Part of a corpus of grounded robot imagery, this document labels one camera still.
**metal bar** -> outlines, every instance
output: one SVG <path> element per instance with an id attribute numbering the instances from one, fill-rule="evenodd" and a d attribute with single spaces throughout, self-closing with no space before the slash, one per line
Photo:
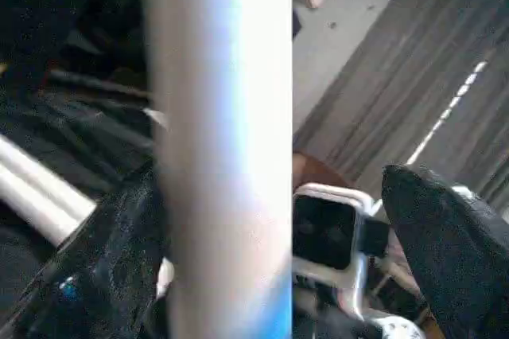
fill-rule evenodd
<path id="1" fill-rule="evenodd" d="M 35 191 L 47 197 L 56 207 L 65 210 L 73 220 L 81 222 L 95 208 L 93 200 L 71 187 L 51 170 L 31 158 L 19 146 L 1 135 L 0 163 L 6 167 L 6 170 L 15 173 L 21 181 L 31 184 Z"/>
<path id="2" fill-rule="evenodd" d="M 173 225 L 172 337 L 291 321 L 291 0 L 146 0 Z"/>
<path id="3" fill-rule="evenodd" d="M 54 246 L 59 246 L 95 209 L 95 202 L 22 148 L 0 135 L 0 199 Z M 157 296 L 173 279 L 163 260 Z"/>

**glossy black surface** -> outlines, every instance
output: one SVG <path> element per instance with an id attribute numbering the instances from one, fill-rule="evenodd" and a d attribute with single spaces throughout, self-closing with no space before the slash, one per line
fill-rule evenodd
<path id="1" fill-rule="evenodd" d="M 134 338 L 153 302 L 165 227 L 152 163 L 132 173 L 25 290 L 0 338 Z"/>

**gray curtain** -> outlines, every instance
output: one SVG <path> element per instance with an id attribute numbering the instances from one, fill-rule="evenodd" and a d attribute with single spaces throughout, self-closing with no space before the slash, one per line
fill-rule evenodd
<path id="1" fill-rule="evenodd" d="M 391 0 L 296 133 L 295 150 L 378 197 L 383 166 L 405 163 L 442 115 L 415 165 L 501 208 L 509 200 L 508 27 L 509 0 Z"/>

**white metal tube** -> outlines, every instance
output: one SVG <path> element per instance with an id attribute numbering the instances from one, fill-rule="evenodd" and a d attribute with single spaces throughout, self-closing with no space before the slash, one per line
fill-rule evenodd
<path id="1" fill-rule="evenodd" d="M 146 0 L 172 337 L 289 336 L 291 0 Z"/>
<path id="2" fill-rule="evenodd" d="M 81 222 L 95 208 L 95 202 L 60 179 L 21 148 L 0 135 L 0 163 L 16 177 L 44 194 L 58 209 Z"/>
<path id="3" fill-rule="evenodd" d="M 91 198 L 1 135 L 0 199 L 54 246 L 70 236 L 96 206 Z M 158 297 L 172 279 L 173 265 L 164 259 L 157 280 Z"/>
<path id="4" fill-rule="evenodd" d="M 2 200 L 53 245 L 60 245 L 80 224 L 80 221 L 7 169 L 3 163 L 0 164 L 0 179 Z"/>

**black object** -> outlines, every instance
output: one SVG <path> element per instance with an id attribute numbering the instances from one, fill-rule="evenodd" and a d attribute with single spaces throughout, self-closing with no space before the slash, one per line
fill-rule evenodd
<path id="1" fill-rule="evenodd" d="M 299 16 L 295 12 L 295 10 L 292 11 L 292 39 L 295 38 L 297 34 L 299 34 L 299 31 L 301 31 L 301 21 L 299 21 Z"/>
<path id="2" fill-rule="evenodd" d="M 509 337 L 509 225 L 426 168 L 386 167 L 382 196 L 444 335 Z"/>
<path id="3" fill-rule="evenodd" d="M 332 306 L 315 314 L 293 312 L 293 339 L 382 339 L 382 335 L 377 325 L 350 318 Z"/>
<path id="4" fill-rule="evenodd" d="M 302 196 L 293 207 L 293 254 L 343 270 L 350 264 L 356 210 Z"/>
<path id="5" fill-rule="evenodd" d="M 357 216 L 346 204 L 301 196 L 293 208 L 293 253 L 314 263 L 337 270 L 351 260 L 352 238 L 356 219 L 362 219 L 362 236 L 356 250 L 383 257 L 389 239 L 389 225 Z"/>
<path id="6" fill-rule="evenodd" d="M 363 234 L 359 238 L 359 251 L 382 258 L 389 243 L 390 225 L 373 218 L 363 218 Z"/>
<path id="7" fill-rule="evenodd" d="M 55 248 L 0 202 L 0 321 Z"/>
<path id="8" fill-rule="evenodd" d="M 133 338 L 155 298 L 165 228 L 152 163 L 132 173 L 61 245 L 0 338 Z"/>
<path id="9" fill-rule="evenodd" d="M 0 0 L 0 60 L 10 62 L 0 84 L 20 93 L 36 88 L 87 0 Z"/>
<path id="10" fill-rule="evenodd" d="M 0 133 L 98 200 L 152 157 L 150 118 L 105 99 L 0 93 Z"/>

